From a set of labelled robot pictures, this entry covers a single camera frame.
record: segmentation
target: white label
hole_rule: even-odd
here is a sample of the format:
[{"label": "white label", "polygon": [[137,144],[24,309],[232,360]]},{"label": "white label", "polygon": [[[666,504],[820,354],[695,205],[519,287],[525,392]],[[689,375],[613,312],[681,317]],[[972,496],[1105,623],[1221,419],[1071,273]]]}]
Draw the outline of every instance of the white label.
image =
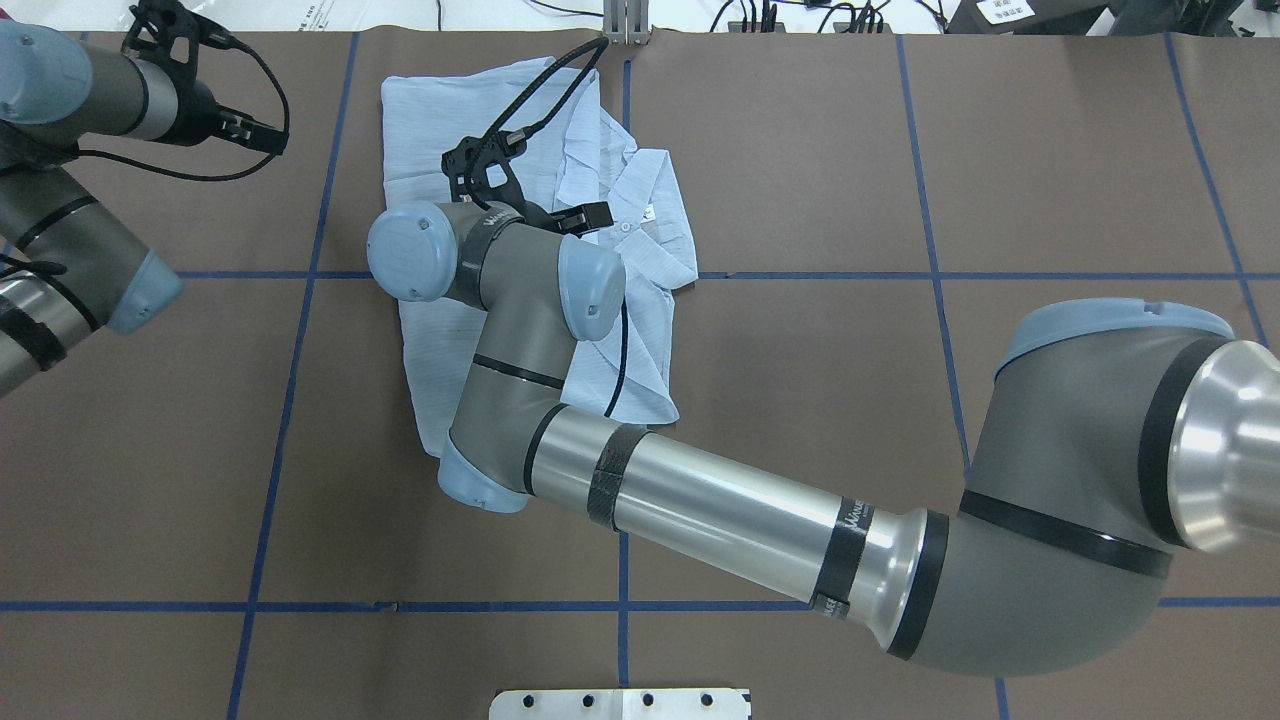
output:
[{"label": "white label", "polygon": [[1036,14],[1027,0],[982,0],[978,3],[978,9],[982,10],[982,17],[993,26],[1021,20]]}]

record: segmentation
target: light blue joint cap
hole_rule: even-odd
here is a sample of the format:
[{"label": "light blue joint cap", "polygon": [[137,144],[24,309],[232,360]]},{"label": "light blue joint cap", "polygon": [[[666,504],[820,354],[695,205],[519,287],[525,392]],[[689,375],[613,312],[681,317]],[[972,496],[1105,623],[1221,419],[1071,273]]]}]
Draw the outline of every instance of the light blue joint cap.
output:
[{"label": "light blue joint cap", "polygon": [[509,491],[477,470],[453,445],[452,436],[444,442],[436,482],[444,495],[490,512],[520,512],[529,505],[527,495]]},{"label": "light blue joint cap", "polygon": [[1188,328],[1235,338],[1222,318],[1178,302],[1147,302],[1138,297],[1091,297],[1056,302],[1023,318],[1009,341],[1005,365],[1046,345],[1085,334],[1133,328]]},{"label": "light blue joint cap", "polygon": [[93,65],[79,42],[56,29],[0,20],[0,120],[52,123],[88,99]]},{"label": "light blue joint cap", "polygon": [[115,306],[106,327],[120,334],[129,334],[150,323],[151,318],[163,313],[179,295],[182,281],[152,250],[138,265],[138,272],[124,290],[124,297]]},{"label": "light blue joint cap", "polygon": [[366,254],[378,284],[406,302],[444,297],[458,269],[453,225],[435,202],[407,202],[378,215]]},{"label": "light blue joint cap", "polygon": [[617,252],[571,234],[561,240],[561,309],[580,341],[604,340],[622,311],[627,270]]}]

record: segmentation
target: gray metal bracket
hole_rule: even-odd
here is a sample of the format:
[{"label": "gray metal bracket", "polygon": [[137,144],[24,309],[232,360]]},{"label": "gray metal bracket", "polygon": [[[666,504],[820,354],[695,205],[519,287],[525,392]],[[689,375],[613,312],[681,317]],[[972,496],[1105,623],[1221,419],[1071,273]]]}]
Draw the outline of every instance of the gray metal bracket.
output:
[{"label": "gray metal bracket", "polygon": [[649,0],[604,0],[604,37],[618,45],[648,45]]}]

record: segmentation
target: black band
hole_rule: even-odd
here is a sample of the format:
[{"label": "black band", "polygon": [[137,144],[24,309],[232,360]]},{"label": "black band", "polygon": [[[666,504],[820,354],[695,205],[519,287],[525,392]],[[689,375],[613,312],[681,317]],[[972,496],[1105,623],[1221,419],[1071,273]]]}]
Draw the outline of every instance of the black band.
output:
[{"label": "black band", "polygon": [[13,338],[41,372],[49,370],[67,357],[67,348],[49,325],[37,323],[26,310],[5,297],[0,297],[0,333]]},{"label": "black band", "polygon": [[1169,577],[1169,564],[1172,556],[1167,552],[1093,528],[1076,525],[1061,518],[1028,510],[973,491],[965,491],[960,498],[960,511],[1011,533],[1103,565],[1151,578]]},{"label": "black band", "polygon": [[538,383],[540,386],[547,386],[553,389],[564,389],[564,380],[559,378],[553,378],[550,375],[544,375],[541,373],[535,373],[532,370],[526,370],[517,365],[509,363],[503,363],[502,360],[494,360],[488,355],[480,355],[479,352],[471,359],[472,363],[480,365],[481,368],[489,368],[490,370],[497,370],[504,375],[511,375],[513,378],[520,378],[522,380],[529,380],[531,383]]},{"label": "black band", "polygon": [[543,421],[538,423],[538,429],[534,430],[534,439],[529,441],[529,452],[525,454],[525,492],[534,497],[538,497],[538,493],[534,492],[534,459],[538,457],[538,446],[543,443],[543,436],[547,434],[547,428],[550,427],[552,420],[566,407],[568,405],[561,402],[548,410],[543,415]]},{"label": "black band", "polygon": [[458,300],[480,310],[489,309],[480,297],[480,270],[484,269],[484,259],[489,255],[489,246],[498,238],[498,233],[522,219],[513,209],[494,204],[484,218],[471,225],[462,247],[458,249],[458,273],[453,279]]},{"label": "black band", "polygon": [[84,301],[72,292],[72,288],[64,286],[52,275],[40,275],[40,279],[45,281],[49,287],[56,290],[58,295],[61,295],[67,299],[67,302],[72,304],[72,307],[81,314],[81,318],[84,318],[84,323],[88,324],[90,332],[95,332],[102,327],[102,324],[97,322],[97,318],[93,316],[93,313],[88,309],[88,305],[84,305]]},{"label": "black band", "polygon": [[849,616],[849,588],[854,584],[858,565],[863,561],[863,548],[867,547],[867,530],[872,527],[876,509],[860,500],[844,497],[840,500],[840,514],[831,528],[827,541],[827,555],[818,570],[818,582],[813,585],[809,607],[827,618],[845,619]]},{"label": "black band", "polygon": [[1142,424],[1142,439],[1138,442],[1138,492],[1151,529],[1169,544],[1187,547],[1169,505],[1169,448],[1174,442],[1178,410],[1183,406],[1183,397],[1196,373],[1210,355],[1228,342],[1231,341],[1225,337],[1207,337],[1184,347],[1169,364],[1165,377],[1160,378],[1156,395],[1147,407],[1147,419]]},{"label": "black band", "polygon": [[627,470],[627,462],[631,462],[631,454],[646,434],[649,428],[644,425],[618,425],[604,443],[600,459],[595,462],[595,473],[591,474],[591,488],[586,492],[586,516],[593,523],[617,532],[613,511],[618,505],[622,475]]},{"label": "black band", "polygon": [[32,242],[35,242],[35,240],[37,237],[40,237],[41,233],[44,233],[49,228],[54,227],[54,223],[56,223],[58,220],[61,220],[67,215],[70,215],[76,210],[79,210],[81,208],[84,208],[86,205],[92,205],[95,202],[97,202],[97,199],[93,197],[92,195],[86,195],[83,197],[77,197],[76,200],[72,200],[67,205],[63,205],[61,208],[59,208],[59,209],[54,210],[52,213],[45,215],[45,218],[42,220],[40,220],[38,223],[31,225],[31,229],[28,229],[27,232],[22,233],[22,237],[19,237],[13,243],[13,246],[17,247],[18,250],[26,252],[27,246],[31,245]]},{"label": "black band", "polygon": [[924,520],[924,541],[920,543],[920,557],[915,561],[915,577],[911,578],[911,591],[906,596],[902,619],[897,632],[888,643],[888,653],[893,657],[910,660],[924,635],[924,626],[933,610],[933,597],[938,593],[938,579],[942,577],[942,562],[947,557],[947,532],[950,521],[941,512],[929,511]]},{"label": "black band", "polygon": [[138,117],[133,120],[132,126],[118,135],[129,135],[131,132],[138,129],[138,126],[141,126],[142,120],[147,117],[147,110],[151,108],[151,87],[147,86],[147,77],[142,74],[142,68],[140,68],[137,63],[129,64],[133,65],[133,72],[138,73],[138,83],[142,85],[142,111],[138,113]]}]

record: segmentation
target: cloth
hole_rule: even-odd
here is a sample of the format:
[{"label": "cloth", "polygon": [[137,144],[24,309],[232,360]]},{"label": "cloth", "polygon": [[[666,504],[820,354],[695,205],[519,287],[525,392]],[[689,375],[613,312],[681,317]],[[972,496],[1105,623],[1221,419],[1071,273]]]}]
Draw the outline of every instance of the cloth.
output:
[{"label": "cloth", "polygon": [[[383,82],[383,190],[387,205],[449,201],[440,155],[465,136],[479,137],[547,68],[550,58],[525,60],[468,77],[389,77]],[[576,69],[557,72],[504,126],[541,118],[568,87]],[[617,251],[627,273],[626,383],[613,418],[623,423],[673,423],[671,398],[671,291],[698,278],[692,231],[664,150],[640,149],[600,108],[599,76],[579,87],[561,113],[511,163],[525,197],[548,210],[608,200],[612,228],[584,240]],[[439,456],[448,438],[484,313],[449,299],[401,302],[404,373],[422,447]],[[621,319],[608,337],[579,343],[562,400],[603,413],[617,384]]]}]

